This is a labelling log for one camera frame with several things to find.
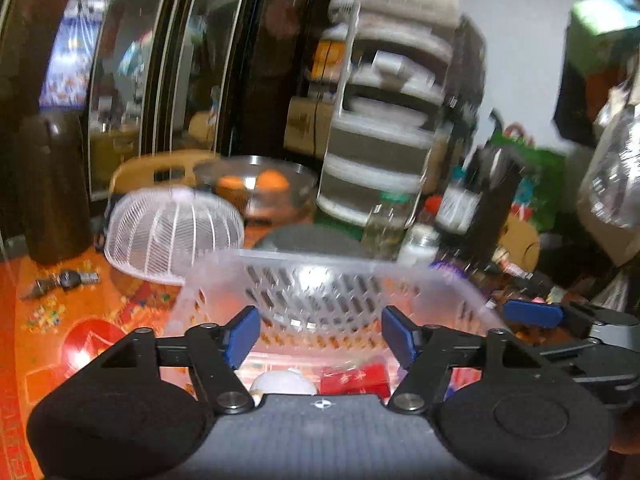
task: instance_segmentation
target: thermos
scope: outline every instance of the thermos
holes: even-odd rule
[[[20,125],[16,177],[29,256],[53,265],[92,242],[78,115],[56,110]]]

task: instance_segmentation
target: glass bottle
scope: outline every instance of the glass bottle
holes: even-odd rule
[[[411,196],[383,191],[380,203],[369,213],[362,243],[376,259],[393,260],[404,235],[404,226],[412,213]]]

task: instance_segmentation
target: table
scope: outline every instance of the table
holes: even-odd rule
[[[311,222],[312,213],[298,219]],[[245,248],[273,227],[245,230]],[[62,263],[96,270],[101,282],[55,290],[23,301],[34,280],[60,265],[39,268],[28,257],[0,263],[0,479],[42,478],[27,444],[26,422],[34,406],[66,378],[125,334],[149,326],[161,336],[180,287],[144,282],[113,269],[93,248]]]

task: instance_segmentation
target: screw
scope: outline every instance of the screw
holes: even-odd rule
[[[394,404],[406,412],[414,412],[424,406],[424,400],[416,394],[400,394],[394,398]]]
[[[249,397],[240,392],[224,392],[216,399],[218,404],[228,410],[237,410],[249,403]]]

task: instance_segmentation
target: white ball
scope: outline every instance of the white ball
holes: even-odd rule
[[[251,394],[315,395],[316,385],[293,368],[265,372],[255,378]]]

